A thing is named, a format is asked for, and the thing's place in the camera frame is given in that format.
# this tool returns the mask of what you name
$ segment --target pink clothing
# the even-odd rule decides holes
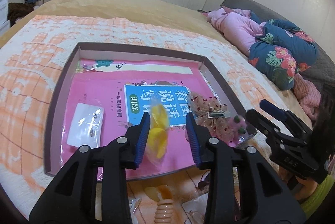
[[[307,116],[312,121],[316,121],[319,115],[321,94],[314,84],[303,79],[300,74],[295,74],[293,92]]]
[[[207,16],[207,21],[223,33],[225,38],[236,46],[243,54],[249,57],[250,47],[255,43],[255,36],[263,35],[262,24],[257,24],[249,19],[250,10],[234,9],[226,13],[224,9],[212,11]]]

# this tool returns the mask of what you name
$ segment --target green bead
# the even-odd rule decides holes
[[[239,133],[239,134],[245,134],[245,133],[246,133],[246,130],[245,130],[243,127],[240,127],[240,128],[238,129],[238,133]]]
[[[239,122],[240,122],[240,117],[239,117],[238,115],[236,115],[236,116],[234,117],[234,122],[235,122],[235,123],[239,123]]]

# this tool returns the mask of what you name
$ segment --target pink flower print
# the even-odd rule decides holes
[[[293,57],[290,59],[285,59],[281,63],[281,68],[287,69],[287,75],[289,77],[294,77],[294,72],[296,68],[296,61]]]
[[[310,66],[307,65],[307,63],[302,62],[299,64],[300,72],[306,71]]]
[[[306,42],[310,42],[310,43],[314,42],[313,38],[307,33],[305,33],[304,31],[297,31],[297,32],[294,32],[293,34],[298,36],[300,39],[305,40]]]
[[[276,53],[276,57],[278,59],[282,59],[282,58],[289,59],[289,58],[291,58],[291,55],[288,53],[289,51],[286,48],[280,47],[280,46],[276,46],[274,49],[277,52]]]

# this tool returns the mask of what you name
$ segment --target orange and white blanket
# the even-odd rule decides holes
[[[231,46],[214,39],[124,18],[35,16],[0,50],[0,183],[26,217],[51,181],[43,172],[43,135],[53,90],[73,48],[78,42],[88,41],[146,45],[207,56],[246,110],[255,108],[262,113],[262,99],[287,109],[259,71]],[[274,122],[287,132],[282,124]],[[257,134],[254,141],[267,157],[270,150],[264,136]],[[195,186],[202,174],[192,168],[170,177],[130,182],[129,196],[143,197],[136,212],[139,223],[152,223],[156,210],[155,202],[143,192],[145,187],[173,181],[179,200],[185,202],[197,195]],[[180,206],[176,208],[174,221],[181,223],[187,216]]]

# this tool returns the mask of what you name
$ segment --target green cloth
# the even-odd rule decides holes
[[[334,181],[335,180],[331,177],[331,175],[328,175],[326,179],[317,186],[314,193],[301,204],[301,208],[304,210],[307,218],[309,218],[321,205],[332,188]]]

